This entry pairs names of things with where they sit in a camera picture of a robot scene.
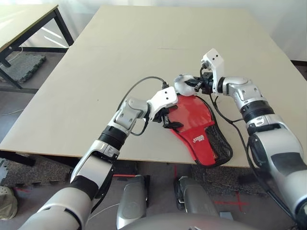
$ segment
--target floor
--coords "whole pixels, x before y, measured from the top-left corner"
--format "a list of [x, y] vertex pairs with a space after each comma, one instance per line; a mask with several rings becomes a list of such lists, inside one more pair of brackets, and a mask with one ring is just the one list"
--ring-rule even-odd
[[[39, 87], [63, 54], [46, 53], [47, 60], [43, 66], [35, 73], [32, 79], [24, 84], [25, 87]], [[307, 67], [299, 67], [299, 71], [307, 79]], [[32, 99], [32, 94], [0, 92], [0, 114], [10, 113], [26, 107]], [[10, 130], [20, 113], [0, 116], [0, 141]], [[5, 162], [1, 164], [0, 176], [5, 173]], [[150, 206], [147, 209], [147, 216], [158, 213], [179, 212], [176, 207], [173, 180], [175, 175], [189, 175], [189, 165], [176, 165], [166, 163], [139, 163], [139, 173], [151, 176], [150, 184]], [[103, 210], [110, 205], [120, 201], [124, 186], [127, 184], [125, 178], [113, 178], [110, 190], [102, 204], [95, 213]], [[63, 188], [65, 184], [29, 186], [24, 188], [14, 188], [18, 198], [18, 213], [11, 220], [0, 220], [0, 229], [17, 229], [33, 213], [35, 213], [55, 192]], [[293, 226], [292, 221], [277, 207], [274, 202], [265, 197], [253, 195], [240, 195], [234, 192], [233, 195], [214, 195], [211, 197], [218, 211], [230, 211], [234, 220], [246, 223], [260, 230], [289, 230]], [[99, 230], [116, 229], [117, 206], [105, 210], [103, 213], [92, 218], [86, 229]]]

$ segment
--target tabletop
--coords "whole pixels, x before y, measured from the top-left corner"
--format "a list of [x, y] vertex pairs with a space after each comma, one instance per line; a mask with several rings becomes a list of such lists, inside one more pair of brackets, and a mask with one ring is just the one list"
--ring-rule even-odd
[[0, 5], [0, 52], [57, 7], [57, 4]]
[[[171, 85], [178, 74], [199, 75], [200, 59], [215, 48], [226, 76], [252, 79], [307, 150], [307, 83], [282, 50], [243, 9], [102, 6], [69, 48], [0, 144], [1, 150], [81, 157], [113, 116], [126, 91], [140, 78], [158, 76]], [[161, 89], [142, 82], [131, 96], [147, 100]], [[208, 96], [202, 95], [208, 102]], [[232, 98], [218, 106], [241, 118]], [[233, 148], [226, 164], [248, 166], [240, 139], [219, 115]], [[138, 121], [134, 131], [141, 130]], [[238, 122], [245, 140], [243, 121]], [[124, 160], [194, 163], [168, 129], [150, 123], [130, 135]]]

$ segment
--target silver robot arm segment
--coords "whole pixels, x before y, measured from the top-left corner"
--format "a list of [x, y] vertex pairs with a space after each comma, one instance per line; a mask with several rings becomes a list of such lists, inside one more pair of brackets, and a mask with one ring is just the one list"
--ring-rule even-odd
[[251, 80], [224, 77], [224, 60], [215, 49], [204, 55], [201, 63], [202, 69], [212, 70], [208, 78], [199, 78], [202, 92], [234, 99], [246, 122], [254, 162], [270, 172], [293, 217], [306, 229], [307, 166], [300, 142]]
[[174, 87], [158, 91], [148, 101], [126, 99], [75, 167], [70, 185], [55, 193], [20, 229], [85, 229], [93, 199], [107, 193], [113, 163], [137, 119], [152, 121], [160, 109], [176, 103]]

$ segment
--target mesh net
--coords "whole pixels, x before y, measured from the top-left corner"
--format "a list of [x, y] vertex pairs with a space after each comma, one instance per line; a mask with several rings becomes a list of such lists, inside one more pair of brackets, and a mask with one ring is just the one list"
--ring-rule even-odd
[[216, 166], [226, 163], [232, 158], [233, 152], [217, 125], [205, 129], [210, 146], [215, 153]]

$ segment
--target wire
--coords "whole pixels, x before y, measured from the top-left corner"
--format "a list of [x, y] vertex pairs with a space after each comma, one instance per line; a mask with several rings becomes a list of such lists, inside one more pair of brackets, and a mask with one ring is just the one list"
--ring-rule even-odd
[[17, 111], [14, 111], [14, 112], [11, 112], [11, 113], [8, 113], [8, 114], [0, 114], [0, 116], [6, 116], [6, 115], [11, 115], [11, 114], [15, 114], [15, 113], [18, 113], [20, 111], [23, 111], [24, 109], [19, 109]]
[[218, 99], [219, 96], [217, 96], [217, 97], [215, 98], [214, 101], [213, 101], [213, 99], [212, 99], [211, 94], [209, 94], [209, 96], [210, 96], [210, 100], [211, 100], [211, 102], [212, 102], [212, 105], [214, 106], [214, 108], [215, 108], [215, 110], [217, 111], [217, 113], [218, 113], [225, 121], [227, 121], [229, 124], [233, 125], [233, 123], [243, 120], [243, 118], [240, 118], [240, 119], [237, 119], [237, 120], [232, 121], [232, 120], [228, 119], [227, 117], [225, 117], [225, 116], [220, 112], [220, 110], [218, 109], [217, 104], [216, 104], [216, 100]]
[[[149, 76], [149, 77], [142, 78], [141, 80], [139, 80], [137, 83], [135, 83], [135, 84], [126, 92], [125, 96], [121, 99], [121, 101], [120, 101], [120, 103], [119, 103], [119, 105], [118, 105], [116, 111], [118, 111], [118, 110], [120, 109], [121, 105], [123, 104], [124, 100], [127, 98], [128, 94], [129, 94], [138, 84], [140, 84], [142, 81], [145, 81], [145, 80], [147, 80], [147, 79], [158, 79], [158, 80], [162, 81], [162, 83], [163, 83], [163, 88], [167, 86], [167, 82], [166, 82], [165, 80], [163, 80], [162, 78], [159, 78], [159, 77]], [[140, 135], [142, 135], [142, 134], [145, 132], [147, 126], [148, 126], [148, 122], [149, 122], [149, 118], [146, 118], [146, 121], [145, 121], [145, 124], [144, 124], [144, 127], [143, 127], [142, 131], [141, 131], [140, 133], [131, 132], [131, 134], [134, 135], [134, 136], [140, 136]]]
[[145, 132], [145, 129], [147, 128], [147, 126], [148, 126], [148, 122], [149, 122], [149, 118], [146, 118], [146, 121], [145, 121], [145, 124], [144, 124], [144, 127], [143, 127], [142, 131], [140, 133], [133, 133], [133, 132], [131, 132], [131, 134], [135, 135], [137, 137], [142, 135]]
[[256, 171], [256, 168], [253, 164], [253, 161], [251, 160], [250, 156], [249, 156], [249, 153], [248, 153], [248, 150], [249, 150], [249, 141], [247, 143], [247, 145], [245, 145], [245, 142], [244, 142], [244, 139], [243, 139], [243, 136], [239, 130], [239, 128], [234, 124], [234, 122], [238, 121], [238, 120], [235, 120], [235, 121], [232, 121], [230, 119], [228, 119], [227, 117], [225, 117], [218, 109], [217, 107], [217, 104], [216, 104], [216, 100], [217, 100], [217, 97], [215, 98], [215, 100], [213, 101], [211, 95], [210, 96], [210, 99], [211, 99], [211, 102], [215, 108], [215, 110], [217, 111], [217, 113], [226, 121], [228, 122], [229, 124], [231, 124], [238, 132], [239, 134], [239, 137], [240, 137], [240, 140], [242, 142], [242, 145], [243, 145], [243, 148], [245, 150], [245, 153], [246, 153], [246, 157], [247, 157], [247, 160], [248, 160], [248, 164], [253, 172], [253, 174], [255, 175], [256, 179], [258, 180], [260, 186], [263, 188], [263, 190], [275, 201], [275, 203], [292, 219], [295, 221], [295, 218], [293, 217], [293, 215], [291, 214], [291, 211], [289, 210], [289, 208], [284, 204], [284, 202], [277, 196], [277, 194], [270, 188], [270, 186], [258, 175], [257, 171]]
[[24, 48], [21, 46], [21, 51], [18, 54], [16, 54], [13, 58], [8, 60], [8, 62], [13, 61], [15, 58], [17, 58], [17, 56], [20, 55], [23, 52], [23, 50], [24, 50]]
[[91, 210], [91, 213], [93, 213], [95, 211], [95, 209], [101, 204], [101, 202], [103, 201], [103, 199], [105, 198], [107, 192], [109, 191], [109, 188], [111, 186], [112, 183], [112, 178], [110, 179], [110, 181], [108, 182], [108, 184], [106, 185], [106, 190], [105, 192], [102, 194], [101, 198], [98, 200], [98, 202], [94, 205], [94, 207]]
[[88, 219], [88, 221], [90, 221], [90, 220], [93, 219], [95, 216], [99, 215], [100, 213], [102, 213], [102, 212], [108, 210], [109, 208], [115, 207], [115, 206], [117, 206], [117, 205], [119, 205], [119, 203], [118, 203], [118, 204], [111, 205], [111, 206], [109, 206], [109, 207], [106, 207], [105, 209], [102, 209], [101, 211], [97, 212], [95, 215], [91, 216], [91, 217]]
[[135, 86], [137, 86], [138, 84], [140, 84], [142, 81], [145, 81], [147, 79], [158, 79], [160, 81], [162, 81], [163, 83], [166, 83], [165, 80], [163, 80], [162, 78], [159, 78], [159, 77], [155, 77], [155, 76], [149, 76], [149, 77], [146, 77], [146, 78], [142, 78], [141, 80], [139, 80], [137, 83], [135, 83], [125, 94], [125, 96], [123, 97], [123, 99], [121, 99], [118, 107], [117, 107], [117, 110], [118, 111], [121, 107], [121, 105], [123, 104], [124, 100], [126, 99], [126, 97], [128, 96], [128, 94], [134, 89]]
[[291, 211], [289, 210], [289, 208], [287, 207], [286, 204], [284, 204], [284, 202], [277, 196], [277, 194], [269, 187], [269, 185], [258, 175], [257, 171], [256, 171], [256, 167], [254, 166], [249, 153], [249, 141], [247, 143], [246, 146], [246, 156], [248, 159], [248, 164], [250, 166], [250, 168], [252, 169], [253, 174], [255, 175], [256, 179], [258, 180], [258, 182], [260, 183], [261, 187], [264, 189], [264, 191], [275, 201], [275, 203], [289, 216], [292, 218], [292, 220], [295, 221], [295, 218], [293, 217], [293, 215], [291, 214]]

